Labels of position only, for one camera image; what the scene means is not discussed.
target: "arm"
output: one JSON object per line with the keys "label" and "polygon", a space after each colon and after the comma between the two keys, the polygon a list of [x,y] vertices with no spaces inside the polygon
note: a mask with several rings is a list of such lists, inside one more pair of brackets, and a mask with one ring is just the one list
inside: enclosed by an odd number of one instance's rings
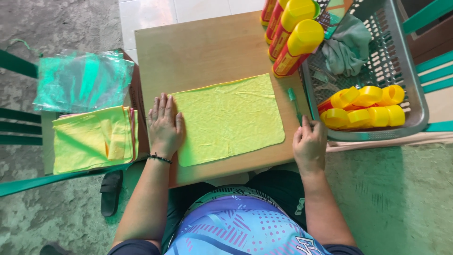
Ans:
{"label": "arm", "polygon": [[304,115],[302,127],[294,134],[293,151],[304,184],[308,233],[322,245],[356,247],[324,174],[326,146],[327,128],[323,123],[309,122]]}
{"label": "arm", "polygon": [[[172,158],[183,141],[183,116],[178,113],[175,117],[173,111],[173,97],[167,99],[162,93],[148,113],[152,153],[167,159]],[[129,239],[143,239],[160,249],[167,221],[169,168],[170,164],[162,160],[147,160],[116,230],[113,246]]]}

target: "gray rag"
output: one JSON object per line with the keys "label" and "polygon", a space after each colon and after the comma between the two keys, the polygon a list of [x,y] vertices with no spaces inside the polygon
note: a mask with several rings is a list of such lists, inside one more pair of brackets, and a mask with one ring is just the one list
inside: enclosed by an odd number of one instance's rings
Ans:
{"label": "gray rag", "polygon": [[371,34],[354,15],[346,13],[331,39],[323,46],[326,66],[333,74],[356,76],[368,61]]}

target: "black shorts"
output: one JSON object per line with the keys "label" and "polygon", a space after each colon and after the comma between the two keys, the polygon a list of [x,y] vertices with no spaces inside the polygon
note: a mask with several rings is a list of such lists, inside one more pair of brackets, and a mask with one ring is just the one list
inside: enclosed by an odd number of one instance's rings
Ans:
{"label": "black shorts", "polygon": [[[252,177],[244,186],[270,196],[291,219],[307,231],[304,187],[300,175],[287,170],[291,168],[297,168],[295,163],[275,166]],[[198,198],[215,189],[214,185],[199,182],[169,190],[167,225],[162,238],[162,254],[167,251],[173,233],[177,230],[189,206]]]}

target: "yellow cloth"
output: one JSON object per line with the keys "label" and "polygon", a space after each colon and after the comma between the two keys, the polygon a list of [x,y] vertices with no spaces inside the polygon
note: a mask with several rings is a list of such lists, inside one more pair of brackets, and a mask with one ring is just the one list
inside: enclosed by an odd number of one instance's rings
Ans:
{"label": "yellow cloth", "polygon": [[284,141],[269,74],[172,94],[187,135],[183,167],[251,152]]}
{"label": "yellow cloth", "polygon": [[53,121],[53,128],[54,174],[109,167],[137,158],[137,111],[132,120],[129,107],[63,117]]}

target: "green string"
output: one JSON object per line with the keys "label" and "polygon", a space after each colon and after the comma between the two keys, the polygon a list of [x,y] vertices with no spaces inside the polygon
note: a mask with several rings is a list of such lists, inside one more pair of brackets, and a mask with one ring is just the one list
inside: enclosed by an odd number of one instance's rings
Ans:
{"label": "green string", "polygon": [[28,45],[28,43],[24,40],[21,40],[21,39],[11,39],[10,42],[14,42],[14,41],[19,41],[19,42],[23,42],[25,46],[27,46],[27,49],[29,50],[33,50],[34,52],[36,52],[38,54],[38,57],[42,58],[43,57],[43,53],[40,52],[39,50],[37,49],[33,49],[33,48],[30,48],[30,46]]}

